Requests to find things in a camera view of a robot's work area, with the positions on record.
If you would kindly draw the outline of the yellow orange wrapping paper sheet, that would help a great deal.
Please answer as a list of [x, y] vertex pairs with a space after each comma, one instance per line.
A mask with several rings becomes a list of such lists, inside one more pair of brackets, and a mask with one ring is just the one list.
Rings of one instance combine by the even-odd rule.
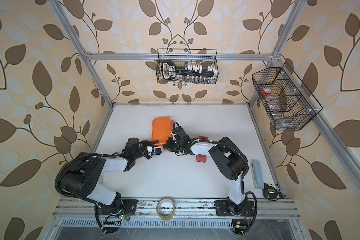
[[152, 141], [155, 147], [162, 147], [172, 137], [174, 121], [171, 117], [160, 117], [152, 121]]

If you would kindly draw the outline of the red tape dispenser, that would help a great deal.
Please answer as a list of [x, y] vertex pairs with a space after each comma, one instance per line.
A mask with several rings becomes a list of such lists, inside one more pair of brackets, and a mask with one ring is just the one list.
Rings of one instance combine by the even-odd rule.
[[196, 150], [197, 150], [197, 155], [196, 155], [196, 161], [200, 162], [200, 163], [205, 163], [207, 160], [207, 156], [205, 155], [206, 151], [206, 147], [203, 146], [196, 146]]

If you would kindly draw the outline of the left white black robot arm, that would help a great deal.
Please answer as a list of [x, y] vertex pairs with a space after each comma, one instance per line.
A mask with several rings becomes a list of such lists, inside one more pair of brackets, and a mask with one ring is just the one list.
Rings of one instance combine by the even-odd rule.
[[138, 200], [124, 200], [122, 195], [108, 189], [100, 178], [104, 173], [127, 172], [136, 160], [151, 159], [162, 149], [155, 142], [128, 139], [125, 148], [111, 155], [80, 153], [67, 163], [55, 179], [55, 189], [65, 197], [76, 198], [94, 204], [95, 220], [104, 234], [118, 230], [122, 220], [136, 212]]

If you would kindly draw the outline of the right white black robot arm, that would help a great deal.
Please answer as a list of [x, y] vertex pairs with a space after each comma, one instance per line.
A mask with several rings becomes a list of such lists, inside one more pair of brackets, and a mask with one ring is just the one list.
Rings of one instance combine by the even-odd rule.
[[177, 122], [173, 122], [172, 135], [164, 149], [177, 156], [211, 157], [220, 173], [229, 180], [228, 197], [215, 201], [216, 215], [242, 217], [240, 223], [233, 223], [232, 231], [239, 236], [245, 235], [253, 226], [258, 213], [256, 195], [251, 191], [245, 192], [244, 188], [244, 177], [250, 170], [247, 157], [228, 137], [219, 141], [190, 138]]

